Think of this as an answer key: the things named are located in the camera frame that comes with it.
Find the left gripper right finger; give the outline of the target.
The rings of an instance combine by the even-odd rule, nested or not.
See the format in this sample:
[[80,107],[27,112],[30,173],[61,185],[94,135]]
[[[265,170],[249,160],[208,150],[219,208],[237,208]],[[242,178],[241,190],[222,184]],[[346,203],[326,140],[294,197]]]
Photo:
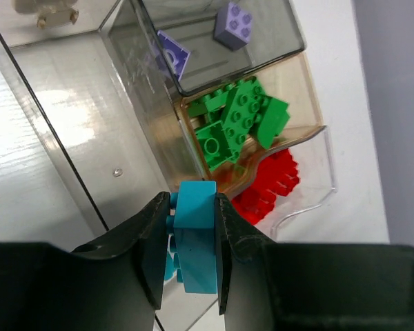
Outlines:
[[227,330],[414,330],[414,247],[278,243],[215,197]]

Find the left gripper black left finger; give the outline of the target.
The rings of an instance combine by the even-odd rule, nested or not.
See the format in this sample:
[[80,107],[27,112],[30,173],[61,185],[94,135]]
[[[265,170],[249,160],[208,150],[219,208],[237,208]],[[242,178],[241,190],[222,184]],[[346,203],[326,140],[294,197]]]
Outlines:
[[0,330],[151,330],[161,307],[170,195],[71,252],[0,242]]

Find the cyan lego brick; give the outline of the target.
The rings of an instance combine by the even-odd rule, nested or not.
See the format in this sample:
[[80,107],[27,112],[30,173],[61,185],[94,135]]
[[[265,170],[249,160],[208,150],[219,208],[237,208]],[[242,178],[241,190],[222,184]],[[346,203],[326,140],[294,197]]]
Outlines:
[[187,293],[217,293],[216,192],[214,181],[184,181],[179,191],[170,195],[165,279],[176,274],[177,282]]

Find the green square lego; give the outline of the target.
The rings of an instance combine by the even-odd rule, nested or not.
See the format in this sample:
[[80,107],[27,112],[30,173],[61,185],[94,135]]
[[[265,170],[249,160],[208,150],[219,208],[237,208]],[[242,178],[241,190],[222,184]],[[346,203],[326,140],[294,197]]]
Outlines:
[[223,163],[235,163],[240,153],[233,149],[223,123],[218,120],[195,130],[208,169],[213,172]]

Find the purple lego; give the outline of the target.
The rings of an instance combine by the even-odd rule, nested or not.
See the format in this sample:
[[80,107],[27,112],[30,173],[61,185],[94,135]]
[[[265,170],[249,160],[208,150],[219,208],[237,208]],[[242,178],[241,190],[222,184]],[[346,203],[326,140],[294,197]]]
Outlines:
[[231,51],[248,45],[253,16],[235,2],[229,1],[217,11],[213,39]]
[[166,60],[168,59],[176,80],[180,81],[188,63],[190,51],[162,30],[157,31],[157,37],[164,49],[164,54],[162,54],[158,48],[157,43],[154,42],[153,47],[155,53],[155,61],[159,70],[164,73],[169,79],[171,78],[171,75],[167,69]]

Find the green curved lego brick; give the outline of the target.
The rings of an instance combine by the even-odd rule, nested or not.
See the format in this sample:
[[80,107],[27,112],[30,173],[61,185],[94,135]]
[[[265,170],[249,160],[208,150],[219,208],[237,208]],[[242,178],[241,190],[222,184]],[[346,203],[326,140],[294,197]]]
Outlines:
[[261,147],[269,149],[275,137],[282,132],[290,119],[287,111],[289,104],[265,95],[262,96],[259,104],[260,108],[250,134]]

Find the green lego plate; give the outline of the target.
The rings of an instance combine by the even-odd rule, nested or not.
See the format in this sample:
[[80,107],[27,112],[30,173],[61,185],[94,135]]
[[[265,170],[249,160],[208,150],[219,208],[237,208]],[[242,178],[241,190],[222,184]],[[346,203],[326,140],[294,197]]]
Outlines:
[[231,153],[228,160],[232,163],[240,158],[244,142],[260,110],[260,99],[264,93],[265,90],[256,76],[237,81],[228,91],[220,119]]

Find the clear front container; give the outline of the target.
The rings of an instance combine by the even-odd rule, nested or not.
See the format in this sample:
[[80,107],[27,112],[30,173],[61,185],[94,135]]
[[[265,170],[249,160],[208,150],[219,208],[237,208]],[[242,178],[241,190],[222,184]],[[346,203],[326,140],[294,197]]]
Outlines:
[[337,191],[327,126],[311,139],[286,149],[298,163],[300,182],[288,196],[278,197],[274,210],[254,225],[275,241],[280,240],[286,224],[323,206]]

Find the clear long narrow container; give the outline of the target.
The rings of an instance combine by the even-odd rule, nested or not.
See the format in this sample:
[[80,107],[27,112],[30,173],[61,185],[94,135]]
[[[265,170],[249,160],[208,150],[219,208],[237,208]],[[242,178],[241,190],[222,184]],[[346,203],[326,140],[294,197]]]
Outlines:
[[143,1],[0,1],[0,242],[73,249],[203,172]]

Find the tan amber middle container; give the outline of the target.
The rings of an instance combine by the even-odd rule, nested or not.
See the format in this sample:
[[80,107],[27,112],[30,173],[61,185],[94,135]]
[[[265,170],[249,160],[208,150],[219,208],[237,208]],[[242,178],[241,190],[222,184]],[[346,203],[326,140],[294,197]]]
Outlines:
[[215,171],[208,169],[201,146],[195,138],[195,128],[201,124],[198,119],[188,116],[188,104],[218,88],[224,87],[231,80],[207,88],[191,97],[184,97],[176,102],[177,114],[181,115],[190,138],[193,140],[196,157],[201,163],[202,177],[217,182],[217,189],[227,197],[233,198],[244,191],[254,180],[257,166],[268,155],[303,143],[313,137],[324,127],[319,101],[315,94],[313,79],[308,67],[305,52],[280,59],[254,72],[245,74],[242,79],[255,76],[268,95],[285,101],[290,119],[282,133],[274,139],[272,146],[265,150],[255,138],[246,139],[241,157],[237,163],[226,162]]

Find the dark smoked container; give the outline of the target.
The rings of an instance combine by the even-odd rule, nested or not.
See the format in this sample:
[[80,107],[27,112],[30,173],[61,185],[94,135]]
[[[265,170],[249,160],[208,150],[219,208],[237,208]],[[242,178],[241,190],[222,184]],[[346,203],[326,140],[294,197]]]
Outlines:
[[[154,70],[184,96],[254,72],[305,50],[289,1],[232,1],[253,16],[247,46],[231,51],[213,39],[218,9],[229,1],[122,1],[108,37],[130,76]],[[162,30],[190,51],[181,80],[167,59],[169,79],[155,61],[154,42]]]

